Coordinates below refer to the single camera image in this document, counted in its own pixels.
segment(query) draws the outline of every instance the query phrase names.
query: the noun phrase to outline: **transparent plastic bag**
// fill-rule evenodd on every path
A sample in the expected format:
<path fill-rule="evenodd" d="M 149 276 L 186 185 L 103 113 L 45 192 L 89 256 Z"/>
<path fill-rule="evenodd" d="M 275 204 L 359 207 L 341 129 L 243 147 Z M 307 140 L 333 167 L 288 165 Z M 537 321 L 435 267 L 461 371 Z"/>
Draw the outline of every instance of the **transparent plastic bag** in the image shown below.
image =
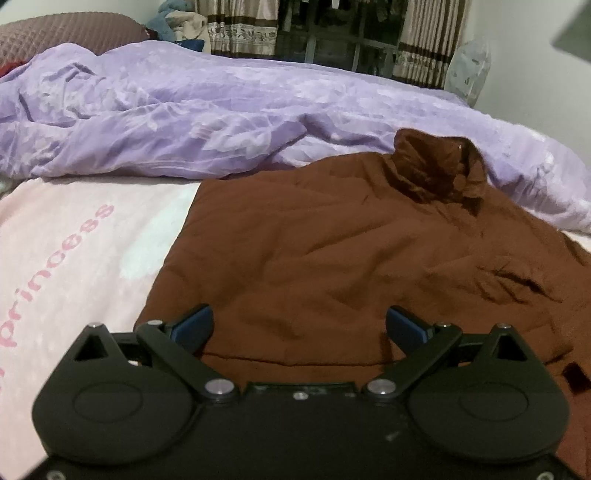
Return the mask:
<path fill-rule="evenodd" d="M 443 89 L 464 99 L 474 106 L 484 87 L 486 76 L 491 69 L 489 44 L 477 38 L 461 45 L 454 54 L 447 69 Z"/>

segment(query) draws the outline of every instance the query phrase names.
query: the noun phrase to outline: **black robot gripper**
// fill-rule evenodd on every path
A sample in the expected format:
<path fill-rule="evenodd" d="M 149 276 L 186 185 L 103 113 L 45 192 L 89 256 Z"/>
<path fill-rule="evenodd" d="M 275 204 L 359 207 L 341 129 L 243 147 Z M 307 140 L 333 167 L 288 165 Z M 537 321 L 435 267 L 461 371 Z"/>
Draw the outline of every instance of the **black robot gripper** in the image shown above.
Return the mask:
<path fill-rule="evenodd" d="M 406 357 L 361 391 L 240 392 L 194 355 L 212 332 L 208 306 L 134 333 L 87 326 L 35 401 L 49 457 L 27 480 L 578 478 L 554 456 L 568 403 L 508 324 L 464 334 L 392 307 Z"/>

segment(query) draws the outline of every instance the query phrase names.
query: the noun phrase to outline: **beige curtain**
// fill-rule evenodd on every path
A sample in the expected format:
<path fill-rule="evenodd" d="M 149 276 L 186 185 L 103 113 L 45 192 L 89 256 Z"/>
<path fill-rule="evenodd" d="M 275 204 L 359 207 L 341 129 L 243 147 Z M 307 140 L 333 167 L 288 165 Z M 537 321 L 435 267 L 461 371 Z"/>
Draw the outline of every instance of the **beige curtain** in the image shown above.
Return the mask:
<path fill-rule="evenodd" d="M 279 0 L 196 0 L 196 4 L 207 17 L 213 54 L 273 58 Z"/>
<path fill-rule="evenodd" d="M 443 88 L 469 4 L 470 0 L 408 0 L 394 65 L 395 80 Z"/>

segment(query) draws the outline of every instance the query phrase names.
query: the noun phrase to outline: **purple blanket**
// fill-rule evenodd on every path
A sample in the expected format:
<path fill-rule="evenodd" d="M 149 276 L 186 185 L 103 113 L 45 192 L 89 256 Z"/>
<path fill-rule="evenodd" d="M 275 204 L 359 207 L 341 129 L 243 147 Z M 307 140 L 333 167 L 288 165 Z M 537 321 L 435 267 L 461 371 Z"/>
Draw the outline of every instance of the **purple blanket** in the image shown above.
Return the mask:
<path fill-rule="evenodd" d="M 391 152 L 401 127 L 470 138 L 496 187 L 559 228 L 591 231 L 591 179 L 571 150 L 445 92 L 156 41 L 99 57 L 63 44 L 0 80 L 0 174 L 13 179 L 299 167 Z"/>

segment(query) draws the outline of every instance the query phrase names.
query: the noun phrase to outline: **pink lettering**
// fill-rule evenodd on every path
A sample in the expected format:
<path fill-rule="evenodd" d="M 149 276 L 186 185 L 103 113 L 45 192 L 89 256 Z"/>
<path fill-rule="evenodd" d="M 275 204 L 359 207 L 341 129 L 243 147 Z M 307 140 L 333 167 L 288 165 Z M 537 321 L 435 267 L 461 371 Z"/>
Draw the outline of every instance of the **pink lettering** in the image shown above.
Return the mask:
<path fill-rule="evenodd" d="M 8 336 L 4 336 L 3 331 L 6 330 L 8 332 Z M 10 320 L 4 322 L 0 325 L 0 345 L 5 346 L 7 348 L 14 348 L 16 347 L 17 343 L 12 340 L 12 336 L 14 335 L 14 323 Z"/>
<path fill-rule="evenodd" d="M 20 288 L 17 288 L 14 293 L 20 293 L 21 297 L 24 298 L 26 301 L 33 301 L 33 295 L 31 295 L 29 292 L 27 291 L 21 291 Z"/>
<path fill-rule="evenodd" d="M 113 213 L 114 211 L 115 207 L 113 207 L 112 205 L 103 205 L 96 211 L 95 217 L 107 218 L 108 216 L 111 216 L 111 213 Z"/>
<path fill-rule="evenodd" d="M 60 257 L 59 261 L 53 261 L 52 259 L 55 257 Z M 47 259 L 47 268 L 56 268 L 58 267 L 64 260 L 66 259 L 66 254 L 64 252 L 56 252 L 52 256 Z"/>
<path fill-rule="evenodd" d="M 10 318 L 11 320 L 20 320 L 21 316 L 17 313 L 17 305 L 18 305 L 18 301 L 15 301 L 12 304 L 12 308 L 10 310 L 8 310 L 8 318 Z"/>
<path fill-rule="evenodd" d="M 35 279 L 37 277 L 49 278 L 49 277 L 51 277 L 51 274 L 47 270 L 40 270 L 36 274 L 34 274 L 33 278 L 27 284 L 27 285 L 29 285 L 29 288 L 33 291 L 41 290 L 41 286 L 39 284 L 35 283 Z"/>
<path fill-rule="evenodd" d="M 66 238 L 61 247 L 67 252 L 68 250 L 74 250 L 78 245 L 82 243 L 82 237 L 75 233 L 74 235 L 70 235 Z"/>
<path fill-rule="evenodd" d="M 80 232 L 90 233 L 91 231 L 93 231 L 98 226 L 99 226 L 99 222 L 98 221 L 96 221 L 96 220 L 87 220 L 80 227 Z"/>

